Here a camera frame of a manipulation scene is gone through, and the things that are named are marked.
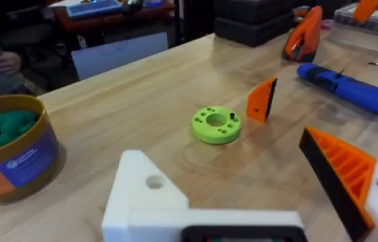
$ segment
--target green 3d printed ring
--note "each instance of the green 3d printed ring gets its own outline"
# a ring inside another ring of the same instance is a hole
[[[205,143],[226,144],[240,135],[240,117],[224,107],[203,108],[191,119],[191,129],[194,135]]]

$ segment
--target blue screwdriver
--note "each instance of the blue screwdriver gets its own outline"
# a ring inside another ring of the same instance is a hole
[[[378,114],[378,87],[312,63],[302,64],[297,74],[341,99]]]

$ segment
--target green fabric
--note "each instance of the green fabric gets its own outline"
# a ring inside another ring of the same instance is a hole
[[[29,111],[10,111],[0,114],[0,147],[6,145],[31,129],[36,115]]]

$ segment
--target clear plastic container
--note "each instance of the clear plastic container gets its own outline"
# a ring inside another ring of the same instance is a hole
[[[356,7],[353,3],[335,11],[329,39],[378,51],[378,11],[362,24],[352,18]]]

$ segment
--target cardboard canister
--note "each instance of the cardboard canister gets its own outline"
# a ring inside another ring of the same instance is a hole
[[[28,95],[0,96],[0,114],[24,110],[34,112],[38,121],[25,134],[0,147],[0,202],[26,197],[54,175],[59,144],[44,104]]]

